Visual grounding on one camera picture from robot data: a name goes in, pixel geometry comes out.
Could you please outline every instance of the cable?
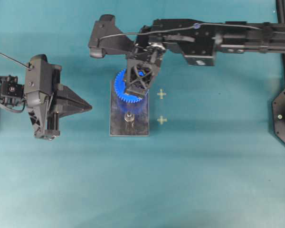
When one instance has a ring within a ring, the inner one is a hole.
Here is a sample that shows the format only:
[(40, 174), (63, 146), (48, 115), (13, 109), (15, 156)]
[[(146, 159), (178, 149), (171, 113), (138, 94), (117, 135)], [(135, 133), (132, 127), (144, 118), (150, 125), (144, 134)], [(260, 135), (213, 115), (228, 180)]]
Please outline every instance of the cable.
[(99, 38), (99, 42), (103, 39), (110, 38), (110, 37), (118, 37), (118, 36), (128, 36), (128, 35), (137, 35), (137, 36), (146, 36), (154, 33), (165, 33), (165, 32), (175, 32), (175, 31), (182, 31), (182, 30), (189, 30), (189, 29), (199, 29), (202, 25), (217, 25), (217, 26), (225, 26), (225, 27), (238, 27), (238, 28), (247, 28), (247, 29), (255, 29), (255, 30), (261, 30), (258, 27), (249, 26), (249, 25), (231, 25), (231, 24), (221, 24), (221, 23), (195, 23), (192, 26), (189, 27), (183, 27), (183, 28), (172, 28), (167, 30), (157, 30), (157, 31), (151, 31), (151, 32), (127, 32), (127, 33), (118, 33), (118, 34), (112, 34), (104, 37)]
[(274, 33), (277, 33), (277, 34), (285, 34), (285, 32), (279, 32), (279, 31), (274, 31)]
[(14, 61), (14, 62), (18, 63), (19, 65), (25, 67), (25, 68), (28, 69), (28, 70), (31, 70), (27, 65), (25, 65), (25, 64), (23, 64), (23, 63), (21, 63), (21, 62), (15, 60), (15, 59), (11, 58), (11, 57), (9, 57), (9, 56), (7, 56), (7, 55), (1, 53), (1, 52), (0, 52), (0, 56), (5, 57), (5, 58), (7, 58), (7, 59), (9, 59), (9, 60), (11, 60), (11, 61)]
[(23, 107), (21, 110), (16, 110), (16, 109), (12, 109), (12, 108), (8, 108), (7, 106), (3, 105), (2, 103), (0, 103), (0, 108), (8, 111), (8, 112), (12, 112), (12, 113), (22, 113), (24, 108), (25, 108), (25, 102), (23, 102)]

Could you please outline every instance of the teal surface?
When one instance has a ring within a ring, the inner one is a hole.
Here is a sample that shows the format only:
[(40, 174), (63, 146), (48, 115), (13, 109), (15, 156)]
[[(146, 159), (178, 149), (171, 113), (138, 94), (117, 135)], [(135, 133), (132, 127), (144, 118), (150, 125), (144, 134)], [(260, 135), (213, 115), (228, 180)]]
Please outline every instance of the teal surface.
[[(112, 138), (110, 80), (126, 61), (87, 48), (105, 13), (124, 32), (157, 18), (277, 21), (275, 0), (0, 0), (0, 51), (47, 54), (93, 105), (61, 119), (52, 142), (33, 138), (26, 113), (0, 111), (0, 228), (285, 228), (285, 146), (270, 106), (284, 86), (280, 55), (218, 53), (215, 67), (193, 67), (169, 52), (150, 91), (150, 136)], [(7, 74), (24, 82), (0, 57)]]

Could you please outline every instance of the metal base plate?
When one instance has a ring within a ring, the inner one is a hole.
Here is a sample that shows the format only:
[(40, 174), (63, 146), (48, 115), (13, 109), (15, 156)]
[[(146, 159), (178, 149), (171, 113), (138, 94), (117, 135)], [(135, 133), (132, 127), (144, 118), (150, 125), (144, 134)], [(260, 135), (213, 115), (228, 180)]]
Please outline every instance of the metal base plate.
[[(135, 113), (133, 122), (126, 122), (127, 110)], [(115, 93), (111, 81), (110, 136), (149, 136), (149, 95), (135, 104), (123, 102)]]
[(285, 143), (285, 89), (272, 102), (272, 110), (275, 125), (275, 134)]

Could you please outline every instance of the blue gear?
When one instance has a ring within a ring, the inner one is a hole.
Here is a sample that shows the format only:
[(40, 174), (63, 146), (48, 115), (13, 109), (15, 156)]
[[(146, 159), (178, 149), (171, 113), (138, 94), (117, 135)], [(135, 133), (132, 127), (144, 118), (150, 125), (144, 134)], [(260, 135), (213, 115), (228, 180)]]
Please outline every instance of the blue gear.
[(127, 95), (124, 93), (125, 90), (125, 82), (124, 82), (124, 74), (126, 72), (126, 69), (123, 69), (121, 72), (118, 73), (118, 75), (115, 78), (115, 92), (117, 96), (124, 102), (127, 103), (137, 103), (140, 102), (142, 99), (134, 96), (134, 95)]

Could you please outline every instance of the bolt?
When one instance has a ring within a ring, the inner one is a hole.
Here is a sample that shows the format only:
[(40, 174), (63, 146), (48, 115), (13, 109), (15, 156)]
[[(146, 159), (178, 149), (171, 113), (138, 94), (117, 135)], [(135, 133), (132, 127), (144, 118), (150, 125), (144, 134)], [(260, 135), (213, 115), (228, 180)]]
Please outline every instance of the bolt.
[(204, 61), (202, 61), (202, 60), (197, 60), (196, 63), (197, 63), (198, 65), (200, 65), (200, 66), (206, 65), (206, 63), (205, 63)]
[(134, 118), (135, 118), (135, 115), (130, 112), (127, 112), (126, 114), (124, 114), (124, 120), (128, 123), (133, 122)]

